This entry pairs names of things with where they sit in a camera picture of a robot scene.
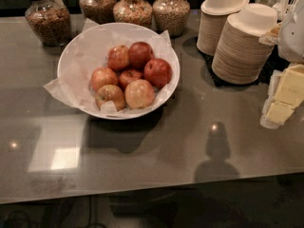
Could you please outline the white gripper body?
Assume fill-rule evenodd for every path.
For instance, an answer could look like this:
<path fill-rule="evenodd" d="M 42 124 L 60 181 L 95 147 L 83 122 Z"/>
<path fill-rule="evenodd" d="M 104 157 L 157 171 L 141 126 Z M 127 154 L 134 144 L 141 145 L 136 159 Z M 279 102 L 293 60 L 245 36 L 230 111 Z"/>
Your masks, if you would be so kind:
<path fill-rule="evenodd" d="M 291 63 L 304 63 L 304 3 L 298 3 L 282 22 L 278 54 Z"/>

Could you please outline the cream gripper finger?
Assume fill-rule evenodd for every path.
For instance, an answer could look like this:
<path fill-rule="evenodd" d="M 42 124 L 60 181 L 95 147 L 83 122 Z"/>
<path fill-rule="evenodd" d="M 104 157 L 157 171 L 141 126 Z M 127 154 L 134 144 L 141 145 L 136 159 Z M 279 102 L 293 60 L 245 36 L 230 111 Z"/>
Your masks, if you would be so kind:
<path fill-rule="evenodd" d="M 267 46 L 274 46 L 278 44 L 278 34 L 280 31 L 281 23 L 277 23 L 273 28 L 265 32 L 258 41 Z"/>
<path fill-rule="evenodd" d="M 304 102 L 304 65 L 290 63 L 283 71 L 275 70 L 262 108 L 260 124 L 278 129 Z"/>

